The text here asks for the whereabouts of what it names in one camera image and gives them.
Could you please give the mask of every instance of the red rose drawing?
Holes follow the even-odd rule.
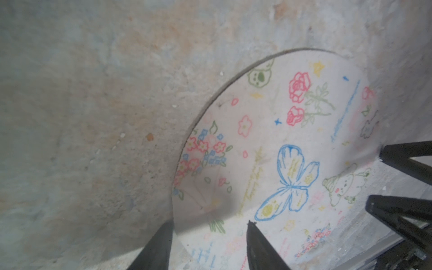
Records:
[[[294,126],[296,123],[301,122],[304,116],[305,111],[302,108],[296,108],[293,106],[288,112],[286,123],[290,126]]]
[[[289,82],[289,98],[292,102],[301,103],[305,97],[303,96],[311,87],[311,80],[307,72],[297,72]]]

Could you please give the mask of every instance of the concrete floor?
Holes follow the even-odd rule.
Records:
[[[431,140],[431,14],[429,0],[3,1],[0,269],[124,269],[172,217],[205,103],[279,51],[350,59],[382,97],[382,142]]]

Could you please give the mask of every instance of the blue butterfly drawing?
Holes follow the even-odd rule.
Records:
[[[272,220],[288,206],[298,212],[308,201],[308,188],[317,180],[320,163],[313,161],[306,168],[302,150],[294,145],[282,146],[277,155],[277,172],[283,187],[268,197],[255,214],[257,221]]]

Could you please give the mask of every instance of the blue line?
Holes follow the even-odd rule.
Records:
[[[348,104],[346,105],[345,112],[343,113],[342,117],[337,121],[336,126],[334,127],[334,134],[331,136],[331,142],[334,143],[334,140],[336,139],[337,133],[339,132],[340,125],[342,124],[343,119],[345,118],[345,115],[348,113],[349,106],[351,105],[354,96],[357,94],[357,90],[359,89],[360,80],[357,82],[356,89],[354,90],[353,95],[348,101]]]

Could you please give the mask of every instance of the crayon drawing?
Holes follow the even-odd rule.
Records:
[[[308,188],[317,180],[320,163],[312,161],[306,167],[302,150],[294,145],[284,145],[277,157],[277,172],[283,187],[268,197],[255,214],[255,220],[268,221],[280,215],[286,207],[298,212],[309,198]]]

